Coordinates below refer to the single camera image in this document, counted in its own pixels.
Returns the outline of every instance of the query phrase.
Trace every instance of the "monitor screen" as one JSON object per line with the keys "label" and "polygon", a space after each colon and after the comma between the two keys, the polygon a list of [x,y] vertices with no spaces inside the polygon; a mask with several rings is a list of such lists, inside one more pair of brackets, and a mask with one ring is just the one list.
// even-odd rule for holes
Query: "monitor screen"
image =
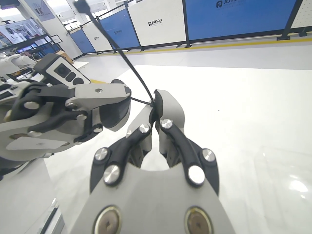
{"label": "monitor screen", "polygon": [[21,53],[21,52],[25,52],[25,51],[30,50],[30,49],[32,49],[32,47],[31,46],[27,46],[25,48],[19,49],[18,52]]}
{"label": "monitor screen", "polygon": [[18,44],[45,34],[45,31],[34,19],[2,25],[0,26],[0,32],[13,44]]}
{"label": "monitor screen", "polygon": [[6,48],[12,45],[12,42],[8,40],[1,32],[0,32],[0,49]]}

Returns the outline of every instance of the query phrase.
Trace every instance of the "black cable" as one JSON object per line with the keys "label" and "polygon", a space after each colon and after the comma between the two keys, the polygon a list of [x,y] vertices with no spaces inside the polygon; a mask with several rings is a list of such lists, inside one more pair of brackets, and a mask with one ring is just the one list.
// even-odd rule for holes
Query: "black cable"
{"label": "black cable", "polygon": [[97,29],[105,36],[105,38],[108,40],[108,42],[110,42],[115,49],[120,53],[120,55],[122,56],[122,58],[125,60],[125,62],[128,64],[128,66],[130,67],[130,69],[133,71],[133,73],[137,76],[137,78],[140,80],[140,82],[142,83],[142,85],[144,86],[146,92],[149,95],[149,98],[151,99],[151,104],[152,106],[154,105],[154,99],[152,94],[150,93],[150,91],[148,90],[145,82],[143,81],[143,79],[141,78],[141,76],[139,75],[139,73],[136,71],[136,69],[133,67],[133,65],[131,64],[131,62],[129,61],[129,59],[126,57],[125,53],[122,51],[122,49],[117,45],[117,43],[110,37],[110,35],[105,31],[105,29],[102,27],[102,25],[100,25],[100,23],[98,23],[98,21],[94,18],[94,16],[91,14],[91,12],[88,12],[87,15],[90,17],[91,21],[95,24],[95,26],[97,27]]}
{"label": "black cable", "polygon": [[153,105],[152,105],[151,103],[149,103],[149,102],[145,102],[145,101],[142,101],[142,100],[133,98],[133,97],[131,97],[131,100],[137,101],[137,102],[142,103],[142,104],[145,104],[145,105],[153,106]]}

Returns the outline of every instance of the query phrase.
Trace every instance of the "black camera lens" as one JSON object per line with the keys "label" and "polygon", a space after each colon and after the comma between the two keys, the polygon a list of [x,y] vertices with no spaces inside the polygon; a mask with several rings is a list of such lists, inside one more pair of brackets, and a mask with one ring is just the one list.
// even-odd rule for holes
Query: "black camera lens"
{"label": "black camera lens", "polygon": [[62,78],[65,78],[69,73],[70,69],[67,68],[63,63],[61,63],[55,70],[54,72],[61,76]]}

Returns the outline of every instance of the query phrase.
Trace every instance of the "perforated pegboard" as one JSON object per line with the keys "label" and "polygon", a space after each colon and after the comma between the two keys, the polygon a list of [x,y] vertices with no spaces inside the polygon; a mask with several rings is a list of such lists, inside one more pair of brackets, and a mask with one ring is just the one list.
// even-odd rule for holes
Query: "perforated pegboard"
{"label": "perforated pegboard", "polygon": [[312,26],[312,0],[303,0],[292,28]]}

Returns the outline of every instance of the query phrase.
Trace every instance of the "black connector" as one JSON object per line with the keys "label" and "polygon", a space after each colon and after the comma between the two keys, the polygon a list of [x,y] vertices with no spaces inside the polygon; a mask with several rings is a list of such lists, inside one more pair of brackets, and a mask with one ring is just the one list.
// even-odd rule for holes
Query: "black connector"
{"label": "black connector", "polygon": [[88,5],[86,0],[78,0],[78,1],[75,1],[73,4],[79,13],[85,13],[85,14],[91,13],[90,6]]}

